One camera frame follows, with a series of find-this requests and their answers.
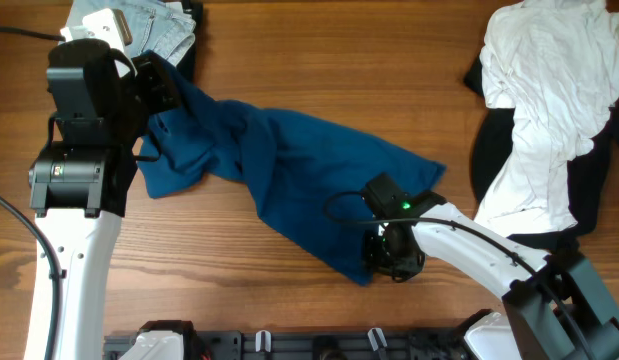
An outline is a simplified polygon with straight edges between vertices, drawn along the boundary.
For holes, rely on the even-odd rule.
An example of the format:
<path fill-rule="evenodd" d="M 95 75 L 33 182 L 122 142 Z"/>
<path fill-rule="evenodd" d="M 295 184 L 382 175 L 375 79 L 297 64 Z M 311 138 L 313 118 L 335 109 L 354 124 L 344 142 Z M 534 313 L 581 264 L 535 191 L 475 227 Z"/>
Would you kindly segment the dark blue t-shirt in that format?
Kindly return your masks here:
<path fill-rule="evenodd" d="M 343 226 L 323 213 L 368 219 L 351 194 L 386 173 L 418 194 L 437 185 L 445 166 L 381 138 L 303 113 L 215 100 L 165 62 L 181 106 L 150 117 L 139 168 L 149 197 L 185 191 L 208 174 L 247 186 L 258 217 L 303 250 L 364 286 L 371 273 L 362 260 L 364 229 Z"/>

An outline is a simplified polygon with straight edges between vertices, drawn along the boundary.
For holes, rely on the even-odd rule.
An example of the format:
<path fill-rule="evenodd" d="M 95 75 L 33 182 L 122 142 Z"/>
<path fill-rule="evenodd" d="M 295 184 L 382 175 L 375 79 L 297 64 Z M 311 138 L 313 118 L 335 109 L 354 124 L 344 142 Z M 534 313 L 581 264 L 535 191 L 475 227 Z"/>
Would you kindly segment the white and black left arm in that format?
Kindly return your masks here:
<path fill-rule="evenodd" d="M 28 181 L 41 235 L 25 356 L 98 359 L 110 261 L 148 120 L 180 96 L 153 52 L 128 58 L 103 40 L 63 43 L 48 55 L 56 110 Z"/>

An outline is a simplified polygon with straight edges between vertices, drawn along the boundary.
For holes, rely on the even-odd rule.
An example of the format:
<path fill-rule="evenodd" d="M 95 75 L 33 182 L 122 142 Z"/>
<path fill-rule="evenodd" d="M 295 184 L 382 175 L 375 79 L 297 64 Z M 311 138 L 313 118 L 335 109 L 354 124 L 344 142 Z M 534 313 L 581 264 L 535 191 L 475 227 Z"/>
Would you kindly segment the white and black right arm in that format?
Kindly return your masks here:
<path fill-rule="evenodd" d="M 386 174 L 362 198 L 376 227 L 364 248 L 373 271 L 402 282 L 437 258 L 501 300 L 502 313 L 482 316 L 462 336 L 473 358 L 619 358 L 619 306 L 582 253 L 514 242 L 434 192 L 409 195 Z"/>

